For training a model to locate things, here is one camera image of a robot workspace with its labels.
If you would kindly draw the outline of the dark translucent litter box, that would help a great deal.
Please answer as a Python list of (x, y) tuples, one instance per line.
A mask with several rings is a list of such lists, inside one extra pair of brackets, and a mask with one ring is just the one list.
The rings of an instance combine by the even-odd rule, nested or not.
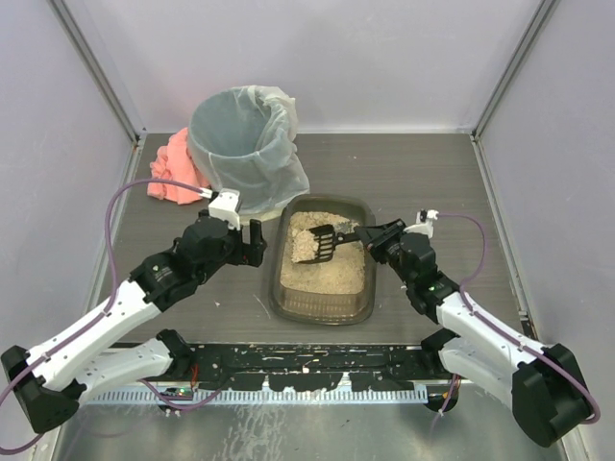
[(376, 263), (358, 242), (343, 244), (322, 263), (301, 259), (315, 252), (308, 230), (326, 224), (350, 233), (371, 226), (375, 217), (363, 201), (333, 195), (308, 194), (284, 209), (275, 238), (268, 288), (273, 311), (296, 322), (353, 325), (373, 311)]

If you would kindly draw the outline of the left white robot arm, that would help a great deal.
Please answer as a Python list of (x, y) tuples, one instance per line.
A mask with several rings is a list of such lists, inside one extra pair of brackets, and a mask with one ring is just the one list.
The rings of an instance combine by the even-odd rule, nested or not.
[(146, 257), (101, 305), (69, 328), (28, 350), (12, 346), (1, 363), (35, 434), (72, 418), (80, 406), (116, 386), (149, 377), (181, 378), (191, 371), (190, 346), (172, 329), (123, 352), (109, 346), (175, 303), (192, 296), (225, 265), (259, 267), (267, 248), (261, 222), (242, 229), (201, 215), (171, 248)]

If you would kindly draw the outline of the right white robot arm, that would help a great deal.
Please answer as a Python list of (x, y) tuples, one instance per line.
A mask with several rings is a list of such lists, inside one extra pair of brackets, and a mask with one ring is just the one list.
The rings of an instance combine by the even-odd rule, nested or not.
[(442, 216), (422, 210), (411, 226), (396, 220), (356, 229), (366, 252), (400, 278), (411, 306), (441, 327), (422, 343), (429, 363), (498, 399), (540, 447), (597, 422), (599, 406), (569, 349), (511, 328), (467, 294), (465, 281), (455, 282), (438, 268), (431, 238)]

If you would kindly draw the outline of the black slotted litter scoop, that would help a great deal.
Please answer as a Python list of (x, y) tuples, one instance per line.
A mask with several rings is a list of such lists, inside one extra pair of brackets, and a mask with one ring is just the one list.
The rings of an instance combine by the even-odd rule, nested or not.
[(330, 262), (338, 246), (358, 241), (355, 232), (338, 232), (333, 225), (298, 230), (293, 236), (291, 261), (299, 264)]

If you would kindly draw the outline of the bin with plastic liner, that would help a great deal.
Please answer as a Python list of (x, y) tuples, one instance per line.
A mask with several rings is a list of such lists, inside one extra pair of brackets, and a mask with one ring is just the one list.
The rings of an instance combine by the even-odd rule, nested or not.
[(193, 111), (187, 150), (212, 189), (239, 192), (240, 215), (270, 214), (310, 191), (298, 125), (295, 99), (279, 87), (232, 87)]

